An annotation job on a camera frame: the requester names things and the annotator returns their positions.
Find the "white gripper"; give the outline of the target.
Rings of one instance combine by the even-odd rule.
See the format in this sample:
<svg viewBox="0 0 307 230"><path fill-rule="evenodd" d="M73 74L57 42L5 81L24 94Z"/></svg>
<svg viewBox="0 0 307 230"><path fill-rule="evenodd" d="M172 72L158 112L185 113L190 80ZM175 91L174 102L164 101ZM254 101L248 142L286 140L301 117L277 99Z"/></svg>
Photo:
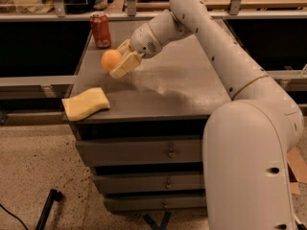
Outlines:
<svg viewBox="0 0 307 230"><path fill-rule="evenodd" d="M130 46L136 52L125 54L131 51ZM109 74L115 79L122 78L141 64L142 57L153 58L161 50L161 43L150 25L145 23L133 32L130 40L126 39L117 47L117 51L125 55Z"/></svg>

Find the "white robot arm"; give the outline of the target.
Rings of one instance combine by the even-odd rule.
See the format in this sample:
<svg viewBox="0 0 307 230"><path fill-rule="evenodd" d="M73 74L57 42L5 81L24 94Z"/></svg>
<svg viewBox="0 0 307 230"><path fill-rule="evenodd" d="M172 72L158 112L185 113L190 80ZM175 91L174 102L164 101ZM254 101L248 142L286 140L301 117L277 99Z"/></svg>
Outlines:
<svg viewBox="0 0 307 230"><path fill-rule="evenodd" d="M121 78L167 43L193 34L230 100L209 117L202 140L210 230L297 230L287 152L304 120L285 90L209 15L203 0L170 0L118 48Z"/></svg>

